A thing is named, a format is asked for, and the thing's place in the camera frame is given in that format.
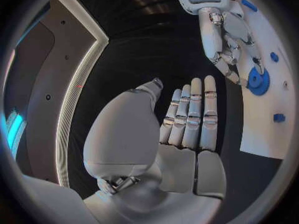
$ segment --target blue light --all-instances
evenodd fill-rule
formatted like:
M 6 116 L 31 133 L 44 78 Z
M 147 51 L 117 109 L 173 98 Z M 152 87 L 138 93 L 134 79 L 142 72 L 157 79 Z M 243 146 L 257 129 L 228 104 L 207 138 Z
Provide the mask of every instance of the blue light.
M 7 138 L 8 145 L 9 145 L 10 149 L 12 148 L 12 144 L 13 144 L 15 135 L 16 135 L 22 121 L 23 121 L 23 118 L 18 114 L 11 125 L 11 128 L 8 132 L 8 138 Z

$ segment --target dark floor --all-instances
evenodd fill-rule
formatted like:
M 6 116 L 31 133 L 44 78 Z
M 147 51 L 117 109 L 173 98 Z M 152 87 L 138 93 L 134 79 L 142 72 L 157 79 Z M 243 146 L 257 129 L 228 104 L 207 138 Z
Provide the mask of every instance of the dark floor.
M 226 84 L 204 56 L 198 18 L 183 11 L 177 0 L 80 1 L 103 27 L 110 43 L 91 72 L 74 113 L 68 149 L 71 188 L 83 198 L 97 189 L 83 166 L 83 145 L 97 114 L 112 98 L 160 77 L 164 90 L 155 113 L 161 122 L 174 89 L 193 77 L 213 75 L 218 95 L 217 145 L 228 180 L 227 197 L 214 223 L 226 223 L 245 210 L 265 189 L 280 161 L 239 151 L 241 90 Z

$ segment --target cyan light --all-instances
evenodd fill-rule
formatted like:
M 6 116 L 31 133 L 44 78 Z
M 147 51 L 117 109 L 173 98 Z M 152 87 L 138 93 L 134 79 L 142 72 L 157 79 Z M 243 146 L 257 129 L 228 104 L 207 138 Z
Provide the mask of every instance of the cyan light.
M 15 135 L 16 135 L 22 121 L 23 121 L 23 118 L 18 114 L 11 125 L 11 128 L 8 132 L 8 138 L 7 138 L 8 145 L 9 145 L 10 149 L 12 148 L 12 144 L 13 144 Z

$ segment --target blue screw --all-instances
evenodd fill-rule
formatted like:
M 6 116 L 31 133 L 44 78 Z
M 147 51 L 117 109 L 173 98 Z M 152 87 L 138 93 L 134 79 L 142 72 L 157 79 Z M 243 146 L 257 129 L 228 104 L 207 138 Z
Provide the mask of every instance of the blue screw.
M 251 2 L 247 1 L 247 0 L 241 0 L 241 3 L 247 7 L 249 7 L 252 11 L 255 11 L 257 12 L 258 11 L 258 8 L 253 5 Z
M 279 61 L 279 57 L 278 55 L 275 53 L 275 52 L 271 52 L 270 53 L 270 56 L 271 56 L 271 59 L 275 62 L 278 62 Z
M 284 116 L 283 113 L 276 113 L 273 116 L 273 121 L 274 122 L 280 123 L 280 122 L 284 122 L 285 120 L 286 120 L 286 117 Z

